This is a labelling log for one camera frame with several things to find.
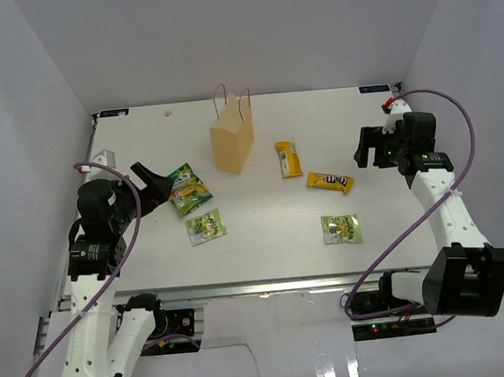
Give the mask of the green yellow snack bag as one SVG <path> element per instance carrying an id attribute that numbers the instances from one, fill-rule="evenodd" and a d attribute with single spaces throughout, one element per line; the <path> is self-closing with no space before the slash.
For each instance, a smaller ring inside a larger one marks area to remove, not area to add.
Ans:
<path id="1" fill-rule="evenodd" d="M 174 182 L 170 201 L 180 217 L 190 214 L 213 198 L 211 191 L 188 163 L 169 174 L 169 178 Z"/>

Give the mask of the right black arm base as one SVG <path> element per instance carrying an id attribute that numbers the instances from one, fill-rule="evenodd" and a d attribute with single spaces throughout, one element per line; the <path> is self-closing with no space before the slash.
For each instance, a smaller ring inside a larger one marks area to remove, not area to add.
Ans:
<path id="1" fill-rule="evenodd" d="M 423 307 L 394 312 L 394 308 L 404 307 L 406 302 L 399 299 L 385 301 L 378 290 L 358 293 L 350 305 L 351 311 L 357 315 L 388 312 L 378 318 L 352 321 L 356 343 L 436 333 L 435 319 Z"/>

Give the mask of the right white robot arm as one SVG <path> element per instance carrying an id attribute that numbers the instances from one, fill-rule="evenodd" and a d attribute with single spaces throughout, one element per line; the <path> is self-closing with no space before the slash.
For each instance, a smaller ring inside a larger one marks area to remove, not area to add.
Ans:
<path id="1" fill-rule="evenodd" d="M 354 159 L 397 168 L 424 209 L 438 254 L 426 272 L 387 272 L 380 278 L 379 308 L 397 316 L 410 302 L 432 315 L 497 315 L 504 294 L 504 248 L 495 248 L 478 230 L 453 184 L 453 165 L 435 150 L 432 113 L 401 113 L 389 127 L 362 127 Z"/>

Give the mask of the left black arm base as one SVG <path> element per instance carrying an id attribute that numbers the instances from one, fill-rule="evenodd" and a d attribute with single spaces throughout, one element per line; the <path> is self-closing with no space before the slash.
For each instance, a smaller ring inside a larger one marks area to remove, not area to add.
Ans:
<path id="1" fill-rule="evenodd" d="M 192 308 L 177 310 L 158 310 L 154 315 L 155 329 L 151 332 L 149 340 L 155 340 L 170 334 L 185 336 L 194 335 L 195 312 Z"/>

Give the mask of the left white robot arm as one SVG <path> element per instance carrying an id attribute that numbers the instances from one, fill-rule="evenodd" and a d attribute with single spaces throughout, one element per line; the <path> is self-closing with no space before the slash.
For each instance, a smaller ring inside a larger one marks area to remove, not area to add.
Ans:
<path id="1" fill-rule="evenodd" d="M 71 321 L 60 339 L 68 339 L 61 377 L 131 377 L 149 337 L 167 329 L 167 314 L 154 294 L 140 294 L 122 311 L 121 326 L 112 334 L 115 283 L 134 242 L 124 239 L 129 226 L 164 204 L 173 180 L 131 167 L 145 186 L 139 189 L 125 175 L 105 167 L 109 178 L 85 182 L 77 192 L 79 217 L 71 226 L 69 269 Z"/>

